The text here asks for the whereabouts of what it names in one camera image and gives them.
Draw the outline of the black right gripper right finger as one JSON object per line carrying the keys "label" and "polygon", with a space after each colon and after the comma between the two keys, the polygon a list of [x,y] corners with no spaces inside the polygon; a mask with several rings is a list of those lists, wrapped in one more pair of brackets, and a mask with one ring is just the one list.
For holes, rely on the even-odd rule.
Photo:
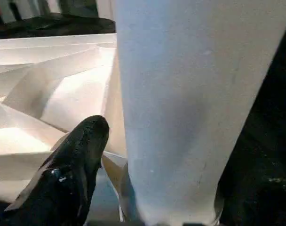
{"label": "black right gripper right finger", "polygon": [[224,226],[286,226],[286,161],[242,131],[219,181]]}

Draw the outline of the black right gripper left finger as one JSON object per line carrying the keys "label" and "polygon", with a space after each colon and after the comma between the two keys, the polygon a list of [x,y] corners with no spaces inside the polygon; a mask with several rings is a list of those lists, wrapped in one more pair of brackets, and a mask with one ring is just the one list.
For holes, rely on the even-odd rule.
{"label": "black right gripper left finger", "polygon": [[82,226],[109,138],[101,115],[89,116],[53,146],[28,185],[4,210],[5,226]]}

